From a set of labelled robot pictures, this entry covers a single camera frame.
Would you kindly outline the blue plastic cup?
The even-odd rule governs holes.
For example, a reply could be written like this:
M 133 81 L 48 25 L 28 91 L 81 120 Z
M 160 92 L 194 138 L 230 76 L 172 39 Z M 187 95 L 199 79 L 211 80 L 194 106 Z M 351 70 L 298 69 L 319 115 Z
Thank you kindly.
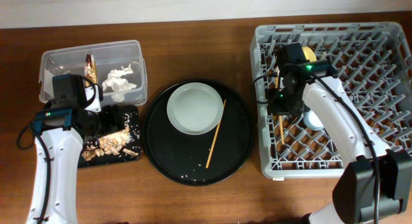
M 303 122 L 313 131 L 320 131 L 324 129 L 322 122 L 312 110 L 309 110 L 304 114 Z

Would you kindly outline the wooden chopstick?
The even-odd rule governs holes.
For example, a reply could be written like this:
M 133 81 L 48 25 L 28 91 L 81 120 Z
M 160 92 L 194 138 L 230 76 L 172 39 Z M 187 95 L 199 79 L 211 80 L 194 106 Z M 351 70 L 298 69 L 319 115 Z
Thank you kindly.
M 227 103 L 227 100 L 225 99 L 225 100 L 223 101 L 223 112 L 224 112 L 224 110 L 225 110 L 226 103 Z M 212 158 L 212 155 L 213 155 L 214 147 L 215 147 L 215 145 L 216 145 L 218 133 L 219 133 L 219 131 L 220 131 L 220 125 L 221 125 L 221 120 L 222 120 L 222 118 L 223 118 L 223 114 L 222 114 L 222 117 L 221 117 L 220 121 L 218 122 L 218 125 L 216 126 L 216 130 L 215 130 L 215 133 L 214 133 L 214 138 L 213 138 L 213 140 L 212 140 L 212 144 L 211 144 L 211 148 L 210 148 L 210 151 L 209 151 L 207 163 L 206 163 L 206 165 L 205 165 L 205 168 L 206 168 L 206 169 L 209 168 L 209 165 L 210 165 L 210 163 L 211 163 L 211 158 Z
M 279 83 L 279 69 L 277 69 L 276 71 L 277 73 L 277 77 L 275 79 L 275 86 L 276 89 L 279 89 L 280 87 L 280 83 Z M 283 132 L 283 117 L 281 115 L 278 116 L 278 123 L 279 123 L 279 132 L 280 132 L 280 136 L 281 136 L 281 145 L 284 145 L 284 132 Z

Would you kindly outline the pale green plate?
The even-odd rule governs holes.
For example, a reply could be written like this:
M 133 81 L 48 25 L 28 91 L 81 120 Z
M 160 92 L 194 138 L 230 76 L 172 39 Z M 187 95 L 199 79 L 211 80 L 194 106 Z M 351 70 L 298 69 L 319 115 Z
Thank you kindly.
M 171 93 L 166 112 L 170 123 L 180 132 L 202 135 L 218 125 L 223 116 L 223 100 L 206 83 L 185 83 Z

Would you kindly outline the food scraps pile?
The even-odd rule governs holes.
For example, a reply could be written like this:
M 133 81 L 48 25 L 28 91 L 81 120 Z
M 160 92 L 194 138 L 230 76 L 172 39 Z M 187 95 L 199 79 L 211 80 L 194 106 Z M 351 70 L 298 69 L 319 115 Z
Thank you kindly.
M 122 115 L 124 130 L 94 138 L 84 144 L 81 158 L 86 165 L 137 160 L 141 157 L 139 119 L 137 113 Z

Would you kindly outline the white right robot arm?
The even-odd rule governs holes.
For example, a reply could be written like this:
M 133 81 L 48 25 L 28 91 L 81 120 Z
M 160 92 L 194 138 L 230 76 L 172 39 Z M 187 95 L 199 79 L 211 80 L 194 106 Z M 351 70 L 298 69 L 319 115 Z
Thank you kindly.
M 283 88 L 276 104 L 295 103 L 314 112 L 341 157 L 344 172 L 332 202 L 304 216 L 305 223 L 378 223 L 406 211 L 411 187 L 411 157 L 394 151 L 367 124 L 326 60 L 282 63 Z

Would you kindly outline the yellow bowl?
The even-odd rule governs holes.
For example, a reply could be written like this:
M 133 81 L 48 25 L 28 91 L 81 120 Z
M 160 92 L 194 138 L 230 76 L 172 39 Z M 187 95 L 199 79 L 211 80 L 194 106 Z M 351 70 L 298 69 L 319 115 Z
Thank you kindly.
M 317 61 L 317 57 L 316 57 L 314 51 L 313 51 L 311 48 L 309 48 L 309 47 L 307 47 L 307 46 L 303 46 L 303 47 L 302 47 L 302 50 L 303 50 L 304 56 L 306 57 L 306 59 L 307 59 L 309 62 L 315 62 L 315 61 Z

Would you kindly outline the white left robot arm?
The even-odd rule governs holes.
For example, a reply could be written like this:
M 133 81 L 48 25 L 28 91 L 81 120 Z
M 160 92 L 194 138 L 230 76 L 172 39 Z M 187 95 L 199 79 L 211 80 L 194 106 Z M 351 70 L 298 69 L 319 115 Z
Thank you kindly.
M 26 222 L 77 223 L 77 170 L 84 142 L 123 128 L 118 105 L 96 111 L 48 102 L 27 125 L 37 163 Z

